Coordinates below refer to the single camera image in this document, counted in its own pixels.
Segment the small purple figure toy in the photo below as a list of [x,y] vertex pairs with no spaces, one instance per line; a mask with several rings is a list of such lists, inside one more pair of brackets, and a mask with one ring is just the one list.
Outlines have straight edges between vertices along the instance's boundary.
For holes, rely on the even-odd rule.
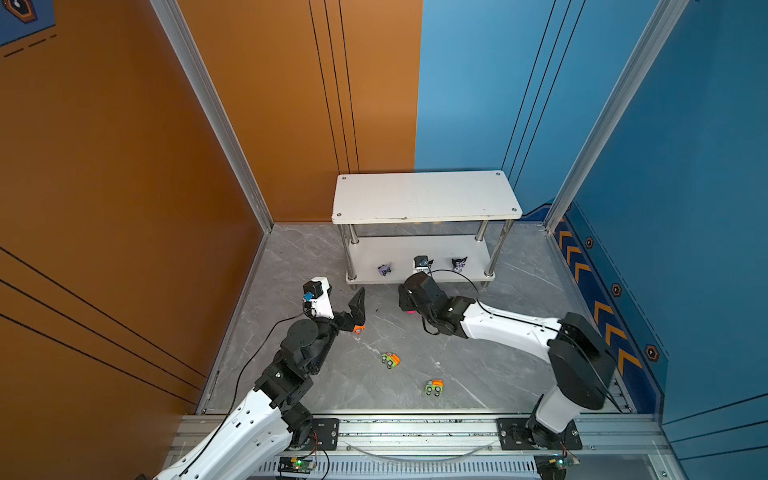
[[386,264],[380,265],[378,267],[378,272],[381,276],[384,276],[384,277],[390,275],[392,273],[392,264],[386,263]]

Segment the black purple Kuromi figure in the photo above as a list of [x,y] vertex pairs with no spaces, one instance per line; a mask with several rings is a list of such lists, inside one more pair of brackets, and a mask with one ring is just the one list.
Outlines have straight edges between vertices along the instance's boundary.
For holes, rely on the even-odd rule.
[[454,257],[451,259],[452,270],[456,273],[462,273],[467,264],[467,257]]

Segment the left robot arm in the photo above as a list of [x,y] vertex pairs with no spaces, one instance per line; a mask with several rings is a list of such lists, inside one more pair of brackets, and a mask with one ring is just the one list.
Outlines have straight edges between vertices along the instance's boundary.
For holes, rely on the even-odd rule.
[[313,385],[342,332],[365,326],[364,290],[335,311],[323,278],[304,285],[303,313],[294,319],[279,350],[228,416],[157,479],[246,479],[279,453],[305,445],[313,416],[301,400]]

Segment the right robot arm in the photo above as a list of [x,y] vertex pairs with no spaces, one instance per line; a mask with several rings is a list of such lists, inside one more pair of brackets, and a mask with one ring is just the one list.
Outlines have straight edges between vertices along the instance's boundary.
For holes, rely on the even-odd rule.
[[534,448],[567,450],[575,440],[575,418],[585,410],[600,410],[610,399],[617,360],[582,315],[532,317],[469,297],[450,297],[424,272],[406,279],[398,294],[400,308],[419,314],[430,334],[490,341],[549,363],[555,386],[540,396],[523,427]]

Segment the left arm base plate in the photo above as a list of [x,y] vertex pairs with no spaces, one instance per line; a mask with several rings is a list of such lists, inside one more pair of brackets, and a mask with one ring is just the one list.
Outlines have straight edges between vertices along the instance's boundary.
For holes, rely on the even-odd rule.
[[319,448],[335,451],[339,440],[340,419],[335,417],[314,418],[311,426],[293,434],[289,450],[311,451]]

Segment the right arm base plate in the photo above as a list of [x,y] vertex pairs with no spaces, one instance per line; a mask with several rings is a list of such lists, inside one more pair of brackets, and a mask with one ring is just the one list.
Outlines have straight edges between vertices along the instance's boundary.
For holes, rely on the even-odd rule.
[[532,419],[517,417],[496,420],[498,439],[504,451],[512,450],[581,450],[583,444],[571,420],[566,428],[556,433]]

